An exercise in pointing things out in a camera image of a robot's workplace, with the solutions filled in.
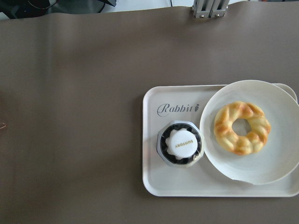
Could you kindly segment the tea bottle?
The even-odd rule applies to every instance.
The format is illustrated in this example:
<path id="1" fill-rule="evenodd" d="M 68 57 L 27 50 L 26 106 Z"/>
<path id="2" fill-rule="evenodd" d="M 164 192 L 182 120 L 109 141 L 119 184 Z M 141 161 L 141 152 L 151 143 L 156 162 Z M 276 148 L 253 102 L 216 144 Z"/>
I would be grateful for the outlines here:
<path id="1" fill-rule="evenodd" d="M 171 121 L 157 134 L 157 153 L 169 166 L 193 166 L 203 157 L 205 147 L 203 133 L 190 121 Z"/>

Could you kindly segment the cream serving tray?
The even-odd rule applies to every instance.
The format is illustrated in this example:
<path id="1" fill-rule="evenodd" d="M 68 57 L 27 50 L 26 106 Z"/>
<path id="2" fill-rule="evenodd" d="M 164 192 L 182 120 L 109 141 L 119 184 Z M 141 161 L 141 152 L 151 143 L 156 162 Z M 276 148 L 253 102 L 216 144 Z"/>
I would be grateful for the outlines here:
<path id="1" fill-rule="evenodd" d="M 222 85 L 158 86 L 143 98 L 142 179 L 155 196 L 291 197 L 299 192 L 299 171 L 282 179 L 253 185 L 232 180 L 206 156 L 189 168 L 168 165 L 157 153 L 158 132 L 174 120 L 199 125 L 202 111 Z"/>

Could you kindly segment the white plate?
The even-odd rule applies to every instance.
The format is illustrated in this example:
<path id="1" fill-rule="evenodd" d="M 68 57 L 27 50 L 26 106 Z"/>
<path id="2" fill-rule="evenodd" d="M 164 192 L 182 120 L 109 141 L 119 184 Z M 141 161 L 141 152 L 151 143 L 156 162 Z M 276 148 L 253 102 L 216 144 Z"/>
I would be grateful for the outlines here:
<path id="1" fill-rule="evenodd" d="M 271 125 L 266 145 L 257 153 L 236 155 L 223 149 L 214 135 L 214 119 L 225 105 L 235 101 L 260 107 Z M 266 184 L 292 172 L 299 163 L 299 106 L 287 92 L 264 81 L 243 80 L 217 91 L 200 119 L 205 154 L 230 179 Z"/>

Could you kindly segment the glazed twisted donut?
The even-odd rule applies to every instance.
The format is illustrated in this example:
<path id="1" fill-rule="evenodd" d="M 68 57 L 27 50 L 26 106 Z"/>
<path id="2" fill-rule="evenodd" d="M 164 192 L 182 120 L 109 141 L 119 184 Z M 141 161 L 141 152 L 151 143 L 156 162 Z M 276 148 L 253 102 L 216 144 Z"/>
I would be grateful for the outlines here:
<path id="1" fill-rule="evenodd" d="M 267 143 L 271 125 L 255 104 L 235 101 L 223 106 L 214 119 L 218 144 L 236 155 L 259 152 Z"/>

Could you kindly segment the aluminium frame post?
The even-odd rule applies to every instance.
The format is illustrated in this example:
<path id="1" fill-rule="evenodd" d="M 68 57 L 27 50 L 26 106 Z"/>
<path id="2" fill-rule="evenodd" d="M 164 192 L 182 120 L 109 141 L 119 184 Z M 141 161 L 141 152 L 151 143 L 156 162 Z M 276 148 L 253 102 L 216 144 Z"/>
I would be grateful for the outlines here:
<path id="1" fill-rule="evenodd" d="M 220 18 L 227 11 L 229 0 L 194 0 L 192 11 L 195 18 Z"/>

